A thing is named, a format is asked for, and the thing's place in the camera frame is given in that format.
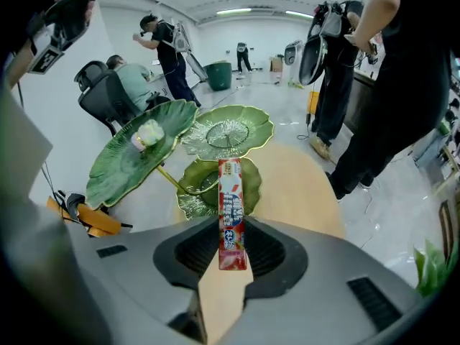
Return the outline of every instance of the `green plant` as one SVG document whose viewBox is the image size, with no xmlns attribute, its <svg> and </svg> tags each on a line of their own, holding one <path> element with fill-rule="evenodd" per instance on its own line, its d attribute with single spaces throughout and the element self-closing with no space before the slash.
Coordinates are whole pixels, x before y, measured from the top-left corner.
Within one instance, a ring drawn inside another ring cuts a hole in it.
<svg viewBox="0 0 460 345">
<path fill-rule="evenodd" d="M 437 292 L 446 283 L 459 260 L 459 242 L 454 242 L 452 253 L 447 261 L 443 252 L 428 240 L 425 240 L 425 250 L 426 252 L 423 254 L 414 248 L 414 259 L 418 273 L 416 289 L 424 297 Z"/>
</svg>

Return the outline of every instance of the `green trash bin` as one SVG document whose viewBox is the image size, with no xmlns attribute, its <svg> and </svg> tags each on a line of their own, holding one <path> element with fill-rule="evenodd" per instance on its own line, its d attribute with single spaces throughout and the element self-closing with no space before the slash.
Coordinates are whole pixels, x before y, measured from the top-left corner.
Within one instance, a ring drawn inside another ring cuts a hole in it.
<svg viewBox="0 0 460 345">
<path fill-rule="evenodd" d="M 220 62 L 204 67 L 208 75 L 208 84 L 213 91 L 223 91 L 231 87 L 231 63 Z"/>
</svg>

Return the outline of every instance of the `white backpack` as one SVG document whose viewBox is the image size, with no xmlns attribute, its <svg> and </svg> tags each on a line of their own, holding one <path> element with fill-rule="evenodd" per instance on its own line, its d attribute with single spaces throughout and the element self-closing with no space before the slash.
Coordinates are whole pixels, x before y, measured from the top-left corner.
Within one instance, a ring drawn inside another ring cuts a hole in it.
<svg viewBox="0 0 460 345">
<path fill-rule="evenodd" d="M 176 52 L 192 51 L 182 23 L 177 23 L 174 26 L 174 29 L 171 29 L 171 24 L 167 22 L 158 22 L 158 24 L 167 24 L 167 27 L 171 30 L 172 42 L 162 40 L 163 43 L 165 43 L 168 46 L 171 46 Z"/>
</svg>

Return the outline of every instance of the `man in black shirt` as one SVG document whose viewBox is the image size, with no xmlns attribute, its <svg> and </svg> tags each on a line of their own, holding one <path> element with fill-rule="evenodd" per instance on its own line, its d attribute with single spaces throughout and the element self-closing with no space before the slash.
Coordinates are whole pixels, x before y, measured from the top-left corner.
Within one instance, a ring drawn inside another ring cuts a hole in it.
<svg viewBox="0 0 460 345">
<path fill-rule="evenodd" d="M 173 43 L 174 26 L 152 15 L 142 18 L 140 26 L 145 32 L 152 33 L 152 40 L 143 40 L 139 34 L 133 34 L 132 38 L 147 49 L 158 50 L 158 60 L 172 96 L 176 100 L 184 98 L 187 101 L 194 101 L 196 106 L 201 107 L 200 101 L 188 86 L 185 77 L 187 65 L 182 54 L 164 42 Z"/>
<path fill-rule="evenodd" d="M 353 18 L 361 16 L 363 4 L 360 1 L 350 0 L 342 3 L 341 8 L 347 18 L 342 19 L 342 30 L 339 37 L 327 37 L 328 54 L 325 62 L 325 75 L 319 92 L 315 120 L 311 126 L 316 136 L 310 139 L 310 144 L 320 156 L 327 160 L 331 157 L 329 150 L 331 140 L 337 137 L 344 123 L 353 84 L 354 61 L 359 52 L 357 47 L 345 40 L 344 35 L 350 33 L 351 24 L 354 23 Z"/>
<path fill-rule="evenodd" d="M 432 9 L 423 8 L 427 1 Z M 446 33 L 454 21 L 448 6 L 453 1 L 368 0 L 356 31 L 346 36 L 367 51 L 367 42 L 382 31 L 386 56 L 372 100 L 329 175 L 337 199 L 359 183 L 369 187 L 398 152 L 439 124 L 449 99 L 455 43 Z"/>
</svg>

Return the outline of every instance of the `man in green shirt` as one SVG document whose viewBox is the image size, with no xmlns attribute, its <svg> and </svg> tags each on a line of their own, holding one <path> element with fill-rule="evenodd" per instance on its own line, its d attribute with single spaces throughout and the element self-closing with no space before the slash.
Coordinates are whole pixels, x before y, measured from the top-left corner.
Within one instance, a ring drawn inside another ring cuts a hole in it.
<svg viewBox="0 0 460 345">
<path fill-rule="evenodd" d="M 109 69 L 116 71 L 132 103 L 140 111 L 145 111 L 149 105 L 146 101 L 153 97 L 147 83 L 150 72 L 140 64 L 128 64 L 120 55 L 112 55 L 106 64 Z"/>
</svg>

